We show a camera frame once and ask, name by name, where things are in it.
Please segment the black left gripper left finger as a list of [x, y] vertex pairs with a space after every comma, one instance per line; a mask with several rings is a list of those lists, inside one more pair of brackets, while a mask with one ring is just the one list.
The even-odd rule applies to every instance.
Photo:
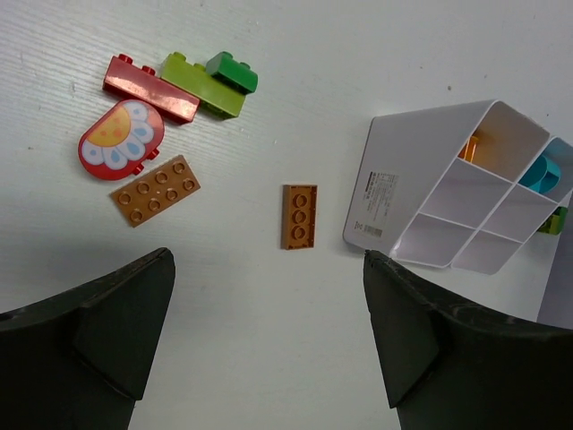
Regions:
[[159, 248], [1, 315], [3, 429], [126, 429], [150, 376], [175, 285]]

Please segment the teal rounded lego brick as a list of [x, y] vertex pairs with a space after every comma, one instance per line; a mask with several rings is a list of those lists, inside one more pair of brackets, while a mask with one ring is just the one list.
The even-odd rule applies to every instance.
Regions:
[[519, 183], [539, 194], [547, 194], [559, 183], [561, 170], [557, 163], [545, 155], [540, 155]]

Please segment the yellow rounded lego brick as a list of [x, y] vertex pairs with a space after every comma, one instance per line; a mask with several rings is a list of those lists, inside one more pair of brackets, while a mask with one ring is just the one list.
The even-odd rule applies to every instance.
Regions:
[[479, 138], [472, 135], [467, 140], [465, 146], [462, 148], [462, 150], [458, 154], [458, 157], [469, 162], [469, 163], [472, 163], [473, 159], [475, 157], [475, 150], [476, 150], [478, 142], [479, 142]]

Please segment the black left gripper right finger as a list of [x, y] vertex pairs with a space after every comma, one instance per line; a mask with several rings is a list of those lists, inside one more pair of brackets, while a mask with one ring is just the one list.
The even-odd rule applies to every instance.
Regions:
[[570, 330], [477, 304], [377, 251], [363, 286], [402, 428], [571, 428]]

